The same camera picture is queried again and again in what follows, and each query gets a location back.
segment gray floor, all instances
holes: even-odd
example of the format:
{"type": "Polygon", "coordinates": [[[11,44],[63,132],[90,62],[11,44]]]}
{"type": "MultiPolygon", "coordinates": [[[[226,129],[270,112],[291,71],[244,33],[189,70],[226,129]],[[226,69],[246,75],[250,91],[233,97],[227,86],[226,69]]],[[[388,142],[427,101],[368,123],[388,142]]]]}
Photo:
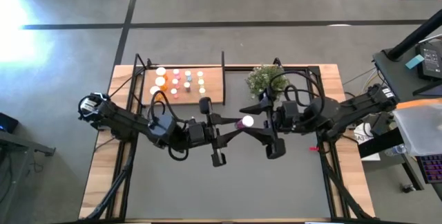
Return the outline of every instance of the gray floor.
{"type": "MultiPolygon", "coordinates": [[[[78,100],[106,91],[121,30],[14,30],[16,24],[122,23],[129,0],[0,0],[0,111],[21,121],[20,134],[56,146],[30,174],[11,223],[77,218],[96,132],[77,120],[78,100]]],[[[442,1],[400,0],[137,0],[133,22],[422,19],[442,1]]],[[[372,67],[371,54],[416,26],[195,28],[131,30],[122,63],[135,53],[160,63],[337,63],[343,82],[372,67]]],[[[366,77],[345,85],[359,92],[366,77]]],[[[401,167],[368,171],[376,215],[438,223],[433,189],[400,194],[401,167]]]]}

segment small bottle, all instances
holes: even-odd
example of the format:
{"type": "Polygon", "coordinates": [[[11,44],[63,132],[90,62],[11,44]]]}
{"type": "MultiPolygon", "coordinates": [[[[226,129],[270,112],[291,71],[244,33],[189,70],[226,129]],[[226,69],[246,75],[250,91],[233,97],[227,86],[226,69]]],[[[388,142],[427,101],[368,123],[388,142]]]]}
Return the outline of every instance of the small bottle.
{"type": "Polygon", "coordinates": [[[201,97],[204,97],[206,95],[206,89],[200,88],[200,95],[201,97]]]}
{"type": "Polygon", "coordinates": [[[191,71],[186,71],[186,72],[184,72],[184,75],[186,76],[186,80],[188,81],[188,82],[191,82],[192,81],[192,72],[191,71]]]}
{"type": "Polygon", "coordinates": [[[176,89],[180,88],[180,85],[178,84],[178,79],[177,78],[172,80],[172,84],[175,86],[176,89]]]}
{"type": "Polygon", "coordinates": [[[178,99],[178,94],[177,94],[177,89],[176,88],[172,88],[171,89],[171,94],[173,95],[174,99],[178,99]]]}
{"type": "Polygon", "coordinates": [[[243,129],[253,126],[253,118],[250,115],[244,116],[240,121],[235,123],[236,129],[243,129]]]}
{"type": "Polygon", "coordinates": [[[157,76],[163,77],[167,81],[166,69],[163,67],[159,67],[156,70],[157,76]]]}
{"type": "Polygon", "coordinates": [[[181,79],[180,70],[174,69],[173,70],[173,76],[175,76],[175,79],[177,79],[177,80],[181,79]]]}
{"type": "Polygon", "coordinates": [[[191,84],[190,84],[190,83],[185,82],[185,83],[184,83],[184,88],[186,89],[186,92],[187,92],[187,93],[190,93],[190,92],[191,92],[191,84]]]}
{"type": "Polygon", "coordinates": [[[157,79],[155,79],[155,85],[159,86],[163,92],[167,90],[166,79],[164,79],[164,77],[157,77],[157,79]]]}
{"type": "Polygon", "coordinates": [[[199,79],[198,80],[198,85],[200,85],[200,88],[204,88],[204,80],[203,79],[199,79]]]}
{"type": "Polygon", "coordinates": [[[399,154],[404,154],[407,152],[407,148],[405,148],[404,144],[398,144],[395,147],[389,148],[384,151],[387,156],[396,156],[399,154]]]}
{"type": "Polygon", "coordinates": [[[202,71],[198,71],[198,73],[196,73],[196,75],[198,76],[198,79],[199,80],[202,80],[202,75],[203,75],[204,73],[202,72],[202,71]]]}

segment green leaves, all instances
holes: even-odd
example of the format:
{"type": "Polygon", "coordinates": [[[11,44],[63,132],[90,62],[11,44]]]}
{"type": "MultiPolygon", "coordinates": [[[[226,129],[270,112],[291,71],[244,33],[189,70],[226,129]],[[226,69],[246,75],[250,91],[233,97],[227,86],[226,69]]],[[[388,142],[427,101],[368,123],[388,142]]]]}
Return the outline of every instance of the green leaves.
{"type": "MultiPolygon", "coordinates": [[[[281,74],[283,71],[276,65],[262,65],[253,68],[250,72],[246,83],[250,88],[250,93],[258,96],[264,89],[269,86],[271,78],[281,74]]],[[[283,91],[284,88],[289,85],[289,80],[283,76],[279,76],[272,82],[272,87],[274,90],[283,91]]]]}

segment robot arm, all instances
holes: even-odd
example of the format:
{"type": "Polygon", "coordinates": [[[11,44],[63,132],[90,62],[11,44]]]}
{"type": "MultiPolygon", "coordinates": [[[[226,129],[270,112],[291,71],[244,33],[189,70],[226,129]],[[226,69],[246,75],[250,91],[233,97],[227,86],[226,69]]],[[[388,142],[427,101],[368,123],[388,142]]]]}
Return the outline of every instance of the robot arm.
{"type": "Polygon", "coordinates": [[[348,125],[370,113],[392,111],[398,103],[391,90],[380,84],[369,87],[365,94],[341,103],[325,96],[316,97],[302,113],[298,109],[299,102],[295,100],[284,101],[274,110],[275,100],[273,90],[268,87],[260,95],[258,104],[240,109],[242,113],[267,114],[264,129],[245,129],[244,132],[267,144],[268,159],[279,158],[285,154],[284,140],[278,137],[278,132],[316,132],[322,140],[335,142],[348,125]]]}
{"type": "Polygon", "coordinates": [[[225,165],[226,158],[220,149],[226,147],[227,143],[242,130],[220,135],[216,125],[234,123],[240,118],[222,118],[219,114],[213,113],[211,100],[208,97],[200,100],[200,111],[206,115],[207,122],[196,122],[195,119],[179,120],[173,112],[171,115],[159,116],[152,113],[152,119],[148,119],[117,106],[108,95],[102,93],[91,93],[84,97],[78,107],[80,120],[91,122],[90,125],[96,129],[109,127],[112,135],[118,140],[131,140],[137,133],[142,133],[156,147],[161,149],[167,147],[169,155],[175,160],[185,160],[189,149],[211,144],[213,166],[225,165]],[[183,122],[184,126],[178,125],[178,121],[183,122]],[[173,155],[172,150],[185,155],[178,158],[173,155]]]}

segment keyboard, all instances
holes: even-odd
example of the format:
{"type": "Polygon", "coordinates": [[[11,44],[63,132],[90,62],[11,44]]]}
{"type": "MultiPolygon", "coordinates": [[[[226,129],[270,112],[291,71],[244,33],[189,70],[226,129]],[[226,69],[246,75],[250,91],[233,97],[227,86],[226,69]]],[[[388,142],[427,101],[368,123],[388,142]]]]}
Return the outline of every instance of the keyboard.
{"type": "Polygon", "coordinates": [[[425,183],[442,183],[442,154],[416,157],[425,183]]]}

